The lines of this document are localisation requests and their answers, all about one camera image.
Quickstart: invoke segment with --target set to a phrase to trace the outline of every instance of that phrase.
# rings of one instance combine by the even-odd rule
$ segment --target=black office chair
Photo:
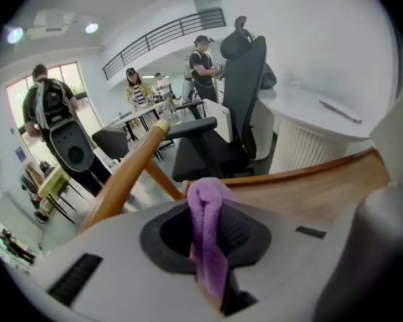
[[[174,125],[167,138],[182,138],[173,168],[175,181],[251,172],[247,166],[256,157],[256,144],[249,123],[264,74],[267,46],[263,36],[250,38],[243,29],[245,21],[246,17],[237,18],[235,31],[221,44],[222,56],[227,59],[223,106],[231,114],[234,139],[228,144],[213,130],[217,127],[214,117]]]
[[[127,139],[124,131],[104,127],[92,136],[93,141],[98,147],[112,160],[121,161],[127,155],[130,149],[135,148],[141,141],[131,141]],[[163,159],[158,150],[154,152],[157,159]]]

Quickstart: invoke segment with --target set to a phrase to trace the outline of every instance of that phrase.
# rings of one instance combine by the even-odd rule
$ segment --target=man with backpack
[[[201,99],[209,99],[217,103],[212,76],[220,74],[221,69],[213,67],[212,59],[206,53],[210,46],[210,40],[207,36],[198,36],[194,43],[196,50],[189,56],[194,86]]]
[[[25,131],[31,137],[42,138],[62,169],[96,197],[102,184],[105,184],[111,175],[109,170],[95,154],[93,164],[88,170],[77,172],[71,169],[61,159],[50,139],[50,125],[54,121],[78,121],[78,102],[72,90],[61,81],[48,78],[48,69],[43,64],[37,65],[32,75],[34,85],[29,89],[22,105]]]

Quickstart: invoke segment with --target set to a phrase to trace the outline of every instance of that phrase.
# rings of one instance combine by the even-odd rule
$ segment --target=purple cloth
[[[231,190],[217,178],[202,178],[188,189],[193,240],[189,258],[195,261],[196,279],[205,281],[207,292],[221,300],[225,292],[228,260],[217,245],[217,224],[222,199],[234,201]]]

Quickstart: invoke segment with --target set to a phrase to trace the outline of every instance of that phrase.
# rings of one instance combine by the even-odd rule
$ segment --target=railing
[[[139,58],[146,52],[160,46],[170,40],[192,34],[201,30],[221,28],[226,26],[225,18],[221,8],[210,9],[186,17],[176,19],[170,23],[164,24],[146,35],[134,41],[103,68],[106,79],[109,80],[113,75],[125,68],[128,64]]]

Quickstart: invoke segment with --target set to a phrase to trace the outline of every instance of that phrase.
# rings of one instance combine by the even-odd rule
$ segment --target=black cap
[[[208,43],[210,43],[209,37],[203,36],[203,35],[199,35],[197,38],[195,38],[195,41],[194,41],[195,44],[201,43],[201,42],[208,42]]]
[[[128,68],[127,71],[125,72],[127,76],[134,75],[136,73],[134,68]]]

